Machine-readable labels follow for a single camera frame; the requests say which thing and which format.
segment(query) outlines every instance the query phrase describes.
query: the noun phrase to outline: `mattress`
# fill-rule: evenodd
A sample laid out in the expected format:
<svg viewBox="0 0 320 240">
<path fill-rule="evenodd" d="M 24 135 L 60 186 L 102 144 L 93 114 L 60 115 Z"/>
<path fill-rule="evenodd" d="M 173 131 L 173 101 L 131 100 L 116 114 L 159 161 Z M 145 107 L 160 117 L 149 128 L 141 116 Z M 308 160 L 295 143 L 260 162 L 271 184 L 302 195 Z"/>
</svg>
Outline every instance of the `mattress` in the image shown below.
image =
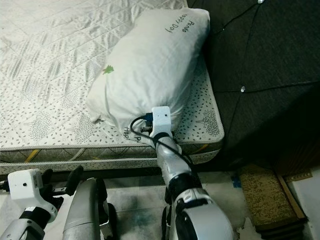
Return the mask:
<svg viewBox="0 0 320 240">
<path fill-rule="evenodd" d="M 0 174 L 155 167 L 150 146 L 92 123 L 85 102 L 113 46 L 145 10 L 184 0 L 1 1 Z M 203 57 L 174 133 L 195 164 L 211 160 L 224 130 Z"/>
</svg>

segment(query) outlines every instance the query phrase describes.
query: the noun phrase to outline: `yellow stripe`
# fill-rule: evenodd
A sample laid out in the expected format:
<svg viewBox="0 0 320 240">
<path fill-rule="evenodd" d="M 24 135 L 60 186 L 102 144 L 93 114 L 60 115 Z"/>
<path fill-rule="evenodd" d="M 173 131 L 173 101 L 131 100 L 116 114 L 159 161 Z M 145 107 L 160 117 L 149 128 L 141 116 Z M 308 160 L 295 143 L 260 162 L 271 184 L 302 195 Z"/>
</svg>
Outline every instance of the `yellow stripe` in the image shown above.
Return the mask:
<svg viewBox="0 0 320 240">
<path fill-rule="evenodd" d="M 40 149 L 33 150 L 24 162 L 29 163 L 38 154 L 39 151 Z"/>
<path fill-rule="evenodd" d="M 203 145 L 202 147 L 200 147 L 197 151 L 195 151 L 195 152 L 193 152 L 193 153 L 191 153 L 191 154 L 196 154 L 196 153 L 202 151 L 203 149 L 206 149 L 208 146 L 209 146 L 209 144 L 204 144 L 204 145 Z"/>
</svg>

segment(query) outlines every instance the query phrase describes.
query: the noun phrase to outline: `quilted mattress top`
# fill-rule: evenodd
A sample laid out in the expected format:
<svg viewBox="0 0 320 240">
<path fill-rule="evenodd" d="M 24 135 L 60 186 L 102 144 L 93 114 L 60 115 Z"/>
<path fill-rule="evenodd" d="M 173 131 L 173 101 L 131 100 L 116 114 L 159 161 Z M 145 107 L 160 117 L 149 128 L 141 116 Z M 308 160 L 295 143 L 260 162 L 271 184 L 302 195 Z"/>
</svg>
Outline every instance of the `quilted mattress top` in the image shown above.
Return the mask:
<svg viewBox="0 0 320 240">
<path fill-rule="evenodd" d="M 92 123 L 86 97 L 141 12 L 183 7 L 184 0 L 1 1 L 0 150 L 141 146 Z M 174 137 L 180 144 L 224 137 L 202 57 Z"/>
</svg>

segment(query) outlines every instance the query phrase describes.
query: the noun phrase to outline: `green drawing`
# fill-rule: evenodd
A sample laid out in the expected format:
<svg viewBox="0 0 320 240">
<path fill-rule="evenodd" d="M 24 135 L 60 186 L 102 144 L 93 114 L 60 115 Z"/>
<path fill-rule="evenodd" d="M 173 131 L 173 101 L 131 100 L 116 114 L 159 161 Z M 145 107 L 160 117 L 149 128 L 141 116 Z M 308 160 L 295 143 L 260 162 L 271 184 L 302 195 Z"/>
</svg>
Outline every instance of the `green drawing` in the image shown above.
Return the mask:
<svg viewBox="0 0 320 240">
<path fill-rule="evenodd" d="M 114 71 L 114 68 L 110 65 L 108 65 L 105 69 L 103 69 L 103 74 L 109 74 Z"/>
</svg>

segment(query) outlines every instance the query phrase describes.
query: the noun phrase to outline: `pillowcase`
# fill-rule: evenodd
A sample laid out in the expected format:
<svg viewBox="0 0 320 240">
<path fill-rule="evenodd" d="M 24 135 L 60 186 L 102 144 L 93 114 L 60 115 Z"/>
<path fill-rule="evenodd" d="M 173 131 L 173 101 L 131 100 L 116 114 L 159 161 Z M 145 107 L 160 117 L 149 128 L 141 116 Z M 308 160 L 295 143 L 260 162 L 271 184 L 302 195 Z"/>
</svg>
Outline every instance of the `pillowcase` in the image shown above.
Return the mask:
<svg viewBox="0 0 320 240">
<path fill-rule="evenodd" d="M 210 30 L 203 9 L 143 12 L 134 28 L 114 46 L 103 72 L 93 82 L 86 106 L 93 122 L 107 121 L 126 139 L 148 143 L 130 132 L 130 123 L 169 106 L 174 131 L 190 95 L 191 80 Z M 140 132 L 143 121 L 134 129 Z"/>
</svg>

